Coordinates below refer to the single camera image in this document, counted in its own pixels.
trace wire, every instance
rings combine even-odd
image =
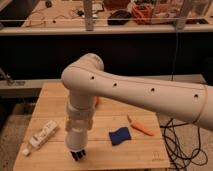
[[[177,57],[178,57],[178,50],[179,50],[179,33],[178,33],[178,30],[177,28],[175,27],[175,54],[174,54],[174,58],[173,58],[173,61],[172,61],[172,77],[171,77],[171,81],[174,80],[174,73],[175,73],[175,70],[176,70],[176,62],[177,62]]]
[[[171,118],[165,126],[161,126],[163,129],[163,137],[166,144],[167,153],[169,155],[171,164],[173,167],[169,170],[186,170],[190,164],[197,166],[203,166],[208,163],[208,156],[206,152],[201,148],[201,136],[200,128],[197,128],[197,138],[198,138],[198,147],[192,149],[190,154],[186,154],[180,145],[180,140],[175,132],[175,127],[180,127],[188,125],[187,123],[176,124],[173,123],[173,118]],[[194,160],[198,157],[199,154],[203,154],[203,161],[195,162]]]

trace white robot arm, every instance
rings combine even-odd
[[[94,96],[115,99],[213,130],[213,87],[117,76],[103,69],[100,57],[89,53],[62,73],[62,82],[71,91],[65,141],[76,160],[85,154],[87,130],[92,127]]]

